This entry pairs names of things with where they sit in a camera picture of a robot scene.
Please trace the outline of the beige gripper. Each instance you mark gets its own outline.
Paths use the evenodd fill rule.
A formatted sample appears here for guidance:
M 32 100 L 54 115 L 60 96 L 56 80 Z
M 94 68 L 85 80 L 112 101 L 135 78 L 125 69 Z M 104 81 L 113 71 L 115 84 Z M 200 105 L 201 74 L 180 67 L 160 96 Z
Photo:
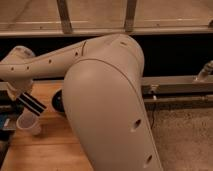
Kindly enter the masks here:
M 31 84 L 12 85 L 6 84 L 7 94 L 12 101 L 15 101 L 22 93 L 30 93 L 32 91 Z

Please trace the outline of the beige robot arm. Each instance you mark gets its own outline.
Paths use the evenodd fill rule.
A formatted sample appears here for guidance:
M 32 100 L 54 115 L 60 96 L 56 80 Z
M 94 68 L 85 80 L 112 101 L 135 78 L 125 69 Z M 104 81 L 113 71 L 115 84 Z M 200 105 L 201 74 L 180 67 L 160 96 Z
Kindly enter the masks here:
M 65 114 L 94 171 L 163 171 L 141 90 L 144 54 L 125 34 L 91 38 L 36 57 L 14 47 L 0 60 L 12 99 L 35 79 L 62 77 Z

